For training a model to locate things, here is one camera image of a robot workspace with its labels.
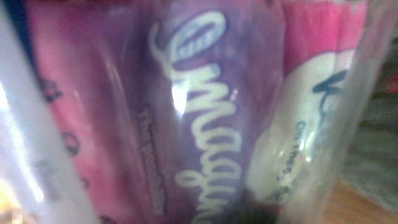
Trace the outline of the grey plastic shopping basket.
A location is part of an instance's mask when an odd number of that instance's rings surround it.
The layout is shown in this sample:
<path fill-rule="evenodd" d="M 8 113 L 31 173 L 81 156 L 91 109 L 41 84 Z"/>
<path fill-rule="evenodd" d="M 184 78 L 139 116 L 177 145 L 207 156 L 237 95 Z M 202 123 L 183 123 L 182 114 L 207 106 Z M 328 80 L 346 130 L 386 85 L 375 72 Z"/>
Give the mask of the grey plastic shopping basket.
<path fill-rule="evenodd" d="M 366 198 L 397 212 L 397 32 L 392 36 L 341 177 Z"/>

